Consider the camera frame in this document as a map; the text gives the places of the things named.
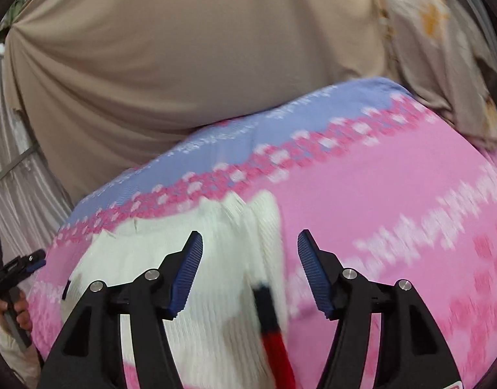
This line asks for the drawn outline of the white red black knit sweater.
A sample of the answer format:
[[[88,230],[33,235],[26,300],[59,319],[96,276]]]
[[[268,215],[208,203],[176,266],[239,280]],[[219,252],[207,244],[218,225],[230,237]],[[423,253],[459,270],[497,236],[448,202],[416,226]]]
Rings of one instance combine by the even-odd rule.
[[[250,201],[229,193],[202,198],[186,213],[128,219],[93,236],[69,277],[60,303],[63,319],[88,285],[130,283],[183,248],[193,231],[203,255],[182,312],[166,323],[183,384],[189,388],[272,388],[275,385],[260,336],[253,291],[264,286],[281,330],[287,330],[285,258],[276,198],[261,191]]]

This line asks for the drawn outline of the cream floral curtain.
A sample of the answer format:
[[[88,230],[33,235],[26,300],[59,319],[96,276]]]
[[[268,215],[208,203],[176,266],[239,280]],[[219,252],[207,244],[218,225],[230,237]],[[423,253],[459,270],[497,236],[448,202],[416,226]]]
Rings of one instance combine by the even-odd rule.
[[[497,146],[497,62],[458,0],[375,0],[394,69],[476,147]]]

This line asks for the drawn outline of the pink and lilac floral bedsheet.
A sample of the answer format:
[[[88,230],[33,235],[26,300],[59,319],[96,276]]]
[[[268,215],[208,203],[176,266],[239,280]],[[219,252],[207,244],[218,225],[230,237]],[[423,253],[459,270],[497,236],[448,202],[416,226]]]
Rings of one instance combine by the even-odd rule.
[[[30,293],[32,337],[50,354],[69,277],[93,236],[128,219],[186,213],[202,198],[258,192],[278,202],[287,330],[268,286],[253,291],[276,387],[313,388],[335,322],[319,310],[299,233],[357,277],[417,291],[472,388],[497,361],[497,152],[483,155],[385,78],[319,89],[280,108],[209,126],[126,171],[76,206]]]

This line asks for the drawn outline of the beige fabric headboard cover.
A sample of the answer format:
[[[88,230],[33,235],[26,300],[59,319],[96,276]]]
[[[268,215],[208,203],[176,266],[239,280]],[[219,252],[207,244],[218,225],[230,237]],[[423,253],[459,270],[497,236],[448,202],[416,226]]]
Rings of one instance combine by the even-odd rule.
[[[393,74],[374,0],[27,0],[4,55],[72,201],[202,126]]]

